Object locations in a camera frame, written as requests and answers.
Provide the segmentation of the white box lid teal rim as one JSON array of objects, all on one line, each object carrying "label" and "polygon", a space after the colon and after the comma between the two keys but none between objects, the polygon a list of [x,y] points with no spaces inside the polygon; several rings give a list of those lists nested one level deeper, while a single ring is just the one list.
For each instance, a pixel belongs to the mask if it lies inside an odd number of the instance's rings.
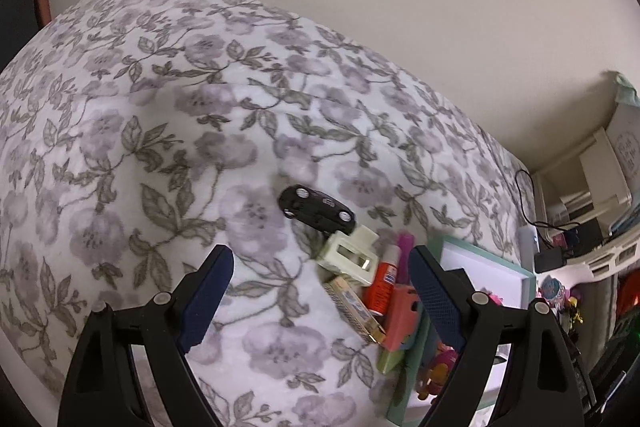
[{"label": "white box lid teal rim", "polygon": [[500,351],[530,314],[535,275],[476,246],[439,235],[425,244],[444,270],[461,268],[474,291],[462,324],[465,344],[439,395],[418,399],[418,379],[442,341],[421,303],[412,346],[399,365],[397,384],[386,412],[394,426],[465,426],[477,410],[498,398],[509,357]]}]

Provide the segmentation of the pink dog toy figure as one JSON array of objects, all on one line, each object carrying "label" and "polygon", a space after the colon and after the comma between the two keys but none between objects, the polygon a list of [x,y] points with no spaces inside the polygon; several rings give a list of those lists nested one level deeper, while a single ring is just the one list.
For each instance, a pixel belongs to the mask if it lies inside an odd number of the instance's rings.
[{"label": "pink dog toy figure", "polygon": [[454,369],[458,354],[453,347],[437,341],[434,357],[428,362],[418,379],[418,399],[425,401],[430,395],[439,395],[449,374]]}]

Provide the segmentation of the green highlighter block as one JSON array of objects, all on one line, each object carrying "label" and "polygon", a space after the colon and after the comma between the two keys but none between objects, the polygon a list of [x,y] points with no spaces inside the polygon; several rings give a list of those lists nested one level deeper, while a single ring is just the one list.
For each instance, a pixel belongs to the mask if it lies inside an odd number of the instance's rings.
[{"label": "green highlighter block", "polygon": [[395,369],[397,369],[399,365],[401,365],[401,362],[404,361],[405,356],[406,352],[404,350],[390,351],[382,348],[380,350],[380,354],[378,355],[376,368],[383,375],[392,373]]}]

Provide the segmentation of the salmon pink eraser box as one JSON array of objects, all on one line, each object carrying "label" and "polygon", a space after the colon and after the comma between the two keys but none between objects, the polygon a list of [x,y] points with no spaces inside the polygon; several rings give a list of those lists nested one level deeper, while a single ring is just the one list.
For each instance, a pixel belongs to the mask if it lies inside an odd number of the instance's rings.
[{"label": "salmon pink eraser box", "polygon": [[421,313],[421,301],[416,288],[411,285],[396,285],[385,315],[386,336],[382,346],[390,352],[409,349]]}]

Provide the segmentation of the black power adapter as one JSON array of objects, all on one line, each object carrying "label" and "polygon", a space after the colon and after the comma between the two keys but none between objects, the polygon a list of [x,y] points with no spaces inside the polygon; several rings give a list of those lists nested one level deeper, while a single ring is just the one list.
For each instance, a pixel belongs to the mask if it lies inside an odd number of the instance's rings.
[{"label": "black power adapter", "polygon": [[534,270],[536,274],[560,269],[566,265],[566,254],[561,247],[543,249],[534,254]]}]

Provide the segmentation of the colourful metal wristwatch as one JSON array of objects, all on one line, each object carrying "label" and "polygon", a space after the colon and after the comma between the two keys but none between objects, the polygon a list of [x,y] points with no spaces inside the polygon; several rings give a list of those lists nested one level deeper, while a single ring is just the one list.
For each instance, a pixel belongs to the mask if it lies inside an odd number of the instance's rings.
[{"label": "colourful metal wristwatch", "polygon": [[538,285],[538,296],[544,298],[552,309],[563,309],[566,295],[565,286],[555,277],[550,277],[550,275],[544,277]]}]

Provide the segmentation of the cream hair claw clip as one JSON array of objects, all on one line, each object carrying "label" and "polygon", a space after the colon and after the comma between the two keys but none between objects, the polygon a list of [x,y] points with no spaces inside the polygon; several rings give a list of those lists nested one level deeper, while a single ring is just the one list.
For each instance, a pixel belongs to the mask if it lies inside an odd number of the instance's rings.
[{"label": "cream hair claw clip", "polygon": [[374,248],[377,240],[378,233],[363,225],[350,234],[335,232],[322,246],[316,262],[323,269],[358,286],[368,287],[378,269],[378,255]]}]

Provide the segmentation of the white printed booklet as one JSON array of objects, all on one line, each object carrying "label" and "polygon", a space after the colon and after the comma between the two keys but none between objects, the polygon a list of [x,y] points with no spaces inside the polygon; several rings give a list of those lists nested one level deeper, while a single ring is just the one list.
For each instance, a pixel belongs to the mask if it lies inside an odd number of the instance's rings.
[{"label": "white printed booklet", "polygon": [[639,191],[640,108],[618,104],[606,135],[610,141],[629,191]]}]

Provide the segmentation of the white shelf unit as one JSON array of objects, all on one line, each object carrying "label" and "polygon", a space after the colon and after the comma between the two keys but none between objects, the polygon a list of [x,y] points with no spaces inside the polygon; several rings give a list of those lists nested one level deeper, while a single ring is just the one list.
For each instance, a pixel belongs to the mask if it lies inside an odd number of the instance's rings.
[{"label": "white shelf unit", "polygon": [[600,128],[533,173],[536,217],[573,228],[592,219],[608,233],[631,206],[631,191],[613,145]]}]

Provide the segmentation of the floral grey white blanket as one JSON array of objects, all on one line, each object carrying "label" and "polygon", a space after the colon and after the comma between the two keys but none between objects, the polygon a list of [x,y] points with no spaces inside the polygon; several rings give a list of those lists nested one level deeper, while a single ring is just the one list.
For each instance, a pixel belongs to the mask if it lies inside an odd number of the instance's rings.
[{"label": "floral grey white blanket", "polygon": [[189,363],[227,426],[358,426],[394,383],[322,286],[303,184],[378,233],[518,263],[521,161],[425,81],[256,0],[80,0],[1,75],[1,327],[54,397],[91,307],[236,265]]}]

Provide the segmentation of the white plastic basket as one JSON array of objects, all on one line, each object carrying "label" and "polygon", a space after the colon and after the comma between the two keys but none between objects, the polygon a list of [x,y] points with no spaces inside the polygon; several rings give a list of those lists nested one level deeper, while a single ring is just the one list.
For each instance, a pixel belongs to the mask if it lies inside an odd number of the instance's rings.
[{"label": "white plastic basket", "polygon": [[599,282],[639,260],[639,207],[617,221],[612,234],[588,254],[567,261],[576,283]]}]

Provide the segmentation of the red white glue tube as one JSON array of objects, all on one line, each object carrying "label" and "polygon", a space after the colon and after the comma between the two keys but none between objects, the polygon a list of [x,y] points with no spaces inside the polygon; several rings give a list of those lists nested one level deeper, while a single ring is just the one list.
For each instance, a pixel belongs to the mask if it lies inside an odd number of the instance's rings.
[{"label": "red white glue tube", "polygon": [[390,299],[397,281],[400,256],[401,249],[397,245],[388,245],[378,262],[372,284],[363,291],[364,304],[377,317],[385,315],[390,306]]}]

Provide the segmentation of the white power strip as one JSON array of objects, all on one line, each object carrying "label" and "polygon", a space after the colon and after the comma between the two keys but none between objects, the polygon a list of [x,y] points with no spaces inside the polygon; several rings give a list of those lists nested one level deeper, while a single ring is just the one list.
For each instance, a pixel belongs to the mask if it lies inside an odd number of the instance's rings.
[{"label": "white power strip", "polygon": [[518,241],[521,267],[534,273],[535,255],[540,251],[537,229],[533,225],[522,225],[516,232],[516,240]]}]

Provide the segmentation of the silver gold harmonica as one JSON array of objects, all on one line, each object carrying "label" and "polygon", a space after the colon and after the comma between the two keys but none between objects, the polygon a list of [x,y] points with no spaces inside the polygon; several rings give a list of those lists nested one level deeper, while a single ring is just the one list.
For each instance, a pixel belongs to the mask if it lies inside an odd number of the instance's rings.
[{"label": "silver gold harmonica", "polygon": [[323,284],[323,288],[335,303],[337,310],[362,339],[378,345],[385,340],[383,327],[344,277],[333,277]]}]

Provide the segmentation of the black toy car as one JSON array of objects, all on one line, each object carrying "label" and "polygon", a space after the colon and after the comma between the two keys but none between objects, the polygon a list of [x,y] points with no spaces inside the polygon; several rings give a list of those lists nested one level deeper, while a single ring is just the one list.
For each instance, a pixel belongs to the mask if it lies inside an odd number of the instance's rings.
[{"label": "black toy car", "polygon": [[346,205],[332,196],[295,184],[285,188],[278,197],[278,205],[285,217],[329,237],[336,232],[346,235],[356,229],[356,217]]}]

